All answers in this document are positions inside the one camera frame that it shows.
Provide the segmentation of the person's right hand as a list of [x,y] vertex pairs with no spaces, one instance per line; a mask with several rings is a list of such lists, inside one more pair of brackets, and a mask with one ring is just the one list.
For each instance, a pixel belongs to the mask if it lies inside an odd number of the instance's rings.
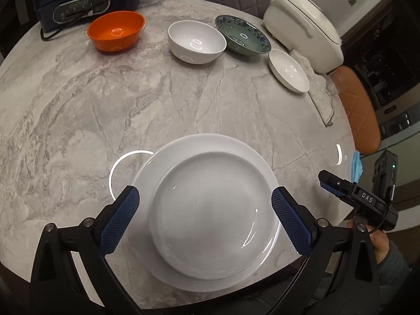
[[389,252],[389,238],[386,233],[381,230],[373,231],[372,226],[367,226],[368,231],[371,233],[369,235],[374,248],[374,256],[377,264],[379,265],[387,256]]

